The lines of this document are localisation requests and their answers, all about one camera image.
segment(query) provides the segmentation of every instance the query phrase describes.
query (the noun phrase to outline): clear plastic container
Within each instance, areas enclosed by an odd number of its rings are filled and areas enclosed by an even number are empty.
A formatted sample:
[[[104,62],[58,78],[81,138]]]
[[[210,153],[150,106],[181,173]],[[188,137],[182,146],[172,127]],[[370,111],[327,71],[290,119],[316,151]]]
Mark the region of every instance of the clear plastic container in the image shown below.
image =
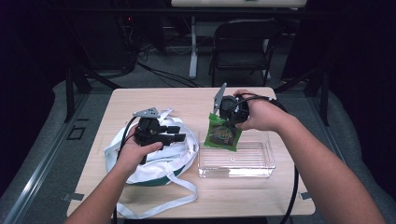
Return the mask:
[[[200,132],[200,177],[269,177],[276,168],[268,132],[243,131],[236,152],[204,146],[207,131]]]

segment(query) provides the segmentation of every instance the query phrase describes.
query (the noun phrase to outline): dark background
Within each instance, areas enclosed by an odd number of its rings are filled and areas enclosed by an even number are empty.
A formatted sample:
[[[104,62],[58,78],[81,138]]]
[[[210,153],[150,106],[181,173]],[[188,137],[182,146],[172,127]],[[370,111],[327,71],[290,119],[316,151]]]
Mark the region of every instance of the dark background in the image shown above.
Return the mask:
[[[41,6],[35,0],[3,1],[0,6],[2,194],[47,119],[54,100],[52,88],[64,80],[70,65],[92,68],[91,55],[84,52],[61,15],[43,13]],[[330,69],[331,91],[355,125],[363,161],[377,183],[396,199],[396,5],[390,0],[309,1],[307,5],[307,10],[340,8],[348,8],[349,16],[301,21],[283,77],[301,76],[317,67],[324,52],[333,49],[334,39],[343,37],[337,42],[340,51]],[[115,21],[104,24],[119,32]],[[120,40],[119,35],[110,34],[102,38]],[[110,65],[129,66],[130,49],[120,41],[114,43],[106,47],[119,51],[120,57],[111,58]],[[101,46],[92,48],[101,50]]]

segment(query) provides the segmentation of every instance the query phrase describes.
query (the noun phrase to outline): wooden table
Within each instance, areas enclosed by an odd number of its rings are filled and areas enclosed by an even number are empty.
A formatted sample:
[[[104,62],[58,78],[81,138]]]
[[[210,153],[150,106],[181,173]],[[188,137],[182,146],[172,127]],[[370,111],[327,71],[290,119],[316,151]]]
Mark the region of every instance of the wooden table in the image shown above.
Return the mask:
[[[213,98],[218,88],[200,89],[118,89],[108,103],[106,113],[92,144],[76,193],[84,199],[92,193],[106,175],[105,148],[116,133],[124,127],[135,111],[155,106],[159,111],[174,108],[171,114],[183,120],[186,126],[198,133],[208,128],[208,115],[213,110]],[[249,88],[258,94],[275,97],[270,88]],[[228,88],[224,95],[233,94]],[[192,167],[180,176],[198,188],[198,199],[160,213],[156,218],[186,217],[268,217],[283,216],[289,205],[293,188],[293,162],[285,145],[276,133],[269,133],[276,168],[269,178],[201,178],[197,159]],[[299,192],[306,192],[300,180]],[[140,214],[161,203],[189,195],[190,192],[176,184],[160,187],[125,186],[120,202]],[[80,204],[70,203],[67,215]],[[310,215],[315,211],[312,201],[297,198],[293,215]]]

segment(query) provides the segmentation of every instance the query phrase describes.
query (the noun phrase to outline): green snack bag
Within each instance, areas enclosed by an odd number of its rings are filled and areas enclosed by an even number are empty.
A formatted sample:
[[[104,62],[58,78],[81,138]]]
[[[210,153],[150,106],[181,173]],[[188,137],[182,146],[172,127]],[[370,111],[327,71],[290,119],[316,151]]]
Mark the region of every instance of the green snack bag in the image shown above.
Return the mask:
[[[236,151],[239,137],[242,130],[230,124],[227,120],[221,119],[216,114],[209,115],[209,129],[205,138],[206,147],[222,147],[231,151]]]

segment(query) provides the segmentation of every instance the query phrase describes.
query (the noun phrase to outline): black cable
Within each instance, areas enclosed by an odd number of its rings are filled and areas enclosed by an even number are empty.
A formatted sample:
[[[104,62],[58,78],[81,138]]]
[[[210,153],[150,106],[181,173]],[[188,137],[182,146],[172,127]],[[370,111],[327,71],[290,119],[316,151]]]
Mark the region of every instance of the black cable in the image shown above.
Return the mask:
[[[248,97],[248,98],[244,98],[243,100],[237,102],[236,104],[231,106],[227,111],[232,110],[233,108],[237,107],[238,105],[241,105],[242,103],[244,103],[246,101],[260,99],[260,100],[268,101],[271,104],[278,106],[280,109],[282,109],[283,111],[288,113],[288,111],[286,110],[285,106],[283,106],[278,100],[276,100],[276,99],[274,99],[272,97],[260,96],[260,95],[254,94],[254,93],[243,93],[242,95],[252,95],[252,96]],[[288,210],[286,211],[285,216],[283,216],[283,218],[282,218],[282,220],[280,222],[281,224],[285,224],[286,221],[290,218],[291,210],[292,210],[292,208],[294,206],[294,202],[295,202],[296,197],[297,197],[298,182],[299,182],[299,172],[298,172],[297,167],[294,166],[293,192],[291,194]]]
[[[296,196],[297,196],[298,179],[299,179],[298,176],[299,176],[299,172],[297,170],[297,167],[294,166],[294,187],[293,187],[293,193],[291,194],[288,210],[286,211],[285,216],[283,216],[282,220],[280,221],[281,224],[285,224],[286,223],[286,221],[290,217],[291,209],[293,209],[294,202],[295,202]]]
[[[110,75],[100,75],[101,77],[105,77],[106,79],[116,78],[116,77],[124,77],[134,71],[134,67],[128,67],[123,69],[122,71]]]
[[[128,133],[129,127],[131,127],[131,124],[132,124],[132,122],[134,122],[135,119],[136,119],[136,117],[131,118],[131,120],[129,120],[128,124],[125,127],[125,131],[124,131],[124,133],[122,135],[122,139],[121,139],[120,150],[119,150],[119,153],[117,155],[117,160],[119,159],[119,156],[121,154],[121,150],[125,146],[126,141],[128,141],[128,139],[130,137],[134,136],[134,134],[132,134],[131,136],[126,138],[126,134]],[[113,221],[112,222],[113,222],[113,224],[117,224],[117,206],[114,208],[114,211],[113,211]]]
[[[142,60],[143,62],[146,62],[149,60],[149,49],[141,49],[140,52],[137,54],[137,57],[139,57],[140,60]]]
[[[202,87],[201,85],[193,82],[192,80],[184,78],[184,77],[181,77],[181,76],[178,76],[176,74],[172,74],[172,73],[169,73],[169,72],[165,72],[165,71],[161,71],[161,70],[158,70],[158,69],[154,69],[154,68],[148,67],[147,65],[142,64],[140,62],[137,62],[137,64],[140,65],[142,68],[150,71],[151,73],[153,73],[154,75],[156,75],[159,78],[161,78],[161,77],[168,78],[170,80],[174,80],[175,82],[183,84],[183,85],[185,85],[187,87],[192,87],[192,88]]]

